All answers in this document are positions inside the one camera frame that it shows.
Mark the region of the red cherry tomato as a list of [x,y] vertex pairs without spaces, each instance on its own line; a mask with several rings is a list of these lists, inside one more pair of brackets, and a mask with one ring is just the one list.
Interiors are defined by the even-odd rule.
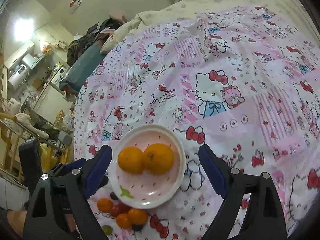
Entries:
[[124,203],[116,204],[111,207],[109,214],[116,218],[121,213],[128,213],[131,207],[125,205]]

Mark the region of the white water heater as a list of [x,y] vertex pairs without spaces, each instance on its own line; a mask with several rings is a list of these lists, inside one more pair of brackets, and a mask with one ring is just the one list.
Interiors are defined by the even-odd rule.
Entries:
[[20,65],[16,71],[9,77],[7,83],[8,83],[8,89],[15,91],[19,85],[24,81],[24,79],[27,78],[29,73],[28,67],[25,65]]

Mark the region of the pile of dark clothes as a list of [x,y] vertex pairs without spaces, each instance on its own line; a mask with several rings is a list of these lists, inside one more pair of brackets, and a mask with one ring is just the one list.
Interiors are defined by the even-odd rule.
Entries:
[[125,21],[123,19],[108,18],[100,25],[91,26],[86,35],[72,41],[67,50],[67,64],[72,66],[76,60],[96,41],[106,41]]

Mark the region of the large orange left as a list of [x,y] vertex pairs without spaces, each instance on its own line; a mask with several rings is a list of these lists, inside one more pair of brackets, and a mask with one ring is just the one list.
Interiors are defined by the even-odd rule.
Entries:
[[137,147],[126,147],[118,154],[118,166],[127,173],[141,174],[144,170],[143,152]]

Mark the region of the pink white plate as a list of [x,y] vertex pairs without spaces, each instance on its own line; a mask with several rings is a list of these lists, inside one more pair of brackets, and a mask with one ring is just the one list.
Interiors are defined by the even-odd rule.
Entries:
[[148,124],[134,128],[119,141],[107,172],[120,201],[136,209],[152,209],[173,197],[185,167],[178,137],[163,126]]

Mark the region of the dark purple grape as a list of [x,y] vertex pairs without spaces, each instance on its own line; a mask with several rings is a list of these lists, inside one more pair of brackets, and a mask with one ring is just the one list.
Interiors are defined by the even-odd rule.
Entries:
[[111,193],[110,193],[110,198],[111,198],[112,200],[118,200],[118,197],[116,196],[116,194],[115,194],[114,192],[111,192]]

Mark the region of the pink Hello Kitty sheet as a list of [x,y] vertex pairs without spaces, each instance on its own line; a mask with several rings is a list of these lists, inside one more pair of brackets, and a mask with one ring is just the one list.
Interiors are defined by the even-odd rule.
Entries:
[[111,239],[200,239],[222,202],[197,156],[271,174],[293,237],[319,200],[319,45],[265,7],[161,23],[124,38],[93,64],[75,107],[76,158],[127,132],[172,130],[187,159],[174,198],[140,232],[97,212]]

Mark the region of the large orange right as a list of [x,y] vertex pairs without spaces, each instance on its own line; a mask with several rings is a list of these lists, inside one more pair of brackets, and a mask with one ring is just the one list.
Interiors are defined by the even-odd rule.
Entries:
[[167,173],[174,163],[174,152],[166,144],[152,144],[143,152],[144,169],[155,175]]

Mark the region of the cream quilt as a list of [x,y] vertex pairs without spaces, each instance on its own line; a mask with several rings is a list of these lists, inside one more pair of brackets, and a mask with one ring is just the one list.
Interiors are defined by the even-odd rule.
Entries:
[[199,12],[219,12],[236,6],[260,5],[289,19],[305,36],[319,42],[319,34],[311,17],[299,0],[182,0],[159,11],[144,11],[117,29],[104,43],[100,53],[107,54],[126,35],[159,23],[193,18]]

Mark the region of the blue bed frame edge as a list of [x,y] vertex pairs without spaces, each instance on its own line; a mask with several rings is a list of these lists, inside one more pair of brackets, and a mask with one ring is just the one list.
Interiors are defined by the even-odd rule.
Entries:
[[78,94],[87,78],[105,58],[100,53],[101,45],[92,44],[72,65],[66,76],[59,82],[59,89],[68,94]]

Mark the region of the small mandarin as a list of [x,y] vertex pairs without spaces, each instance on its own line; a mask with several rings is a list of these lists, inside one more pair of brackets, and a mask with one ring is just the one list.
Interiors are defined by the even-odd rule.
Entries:
[[144,225],[148,222],[148,213],[145,210],[131,208],[127,214],[133,225]]
[[109,213],[113,207],[113,202],[108,198],[100,198],[97,201],[97,208],[103,213]]
[[129,214],[128,213],[120,213],[116,217],[116,224],[121,228],[121,229],[130,229],[131,228],[131,221],[129,219]]

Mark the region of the large orange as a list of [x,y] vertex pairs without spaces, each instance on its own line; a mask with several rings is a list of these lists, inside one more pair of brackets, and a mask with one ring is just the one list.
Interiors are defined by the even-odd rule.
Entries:
[[155,175],[167,173],[174,163],[174,152],[166,144],[152,144],[143,152],[144,169]]
[[137,147],[126,147],[118,154],[118,166],[127,173],[141,174],[144,170],[143,152]]

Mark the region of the green grape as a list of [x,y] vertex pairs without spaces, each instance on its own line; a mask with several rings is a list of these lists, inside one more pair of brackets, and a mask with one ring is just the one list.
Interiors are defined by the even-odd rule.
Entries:
[[102,228],[103,232],[105,233],[105,235],[107,235],[107,236],[112,235],[113,229],[111,226],[103,225],[101,228]]

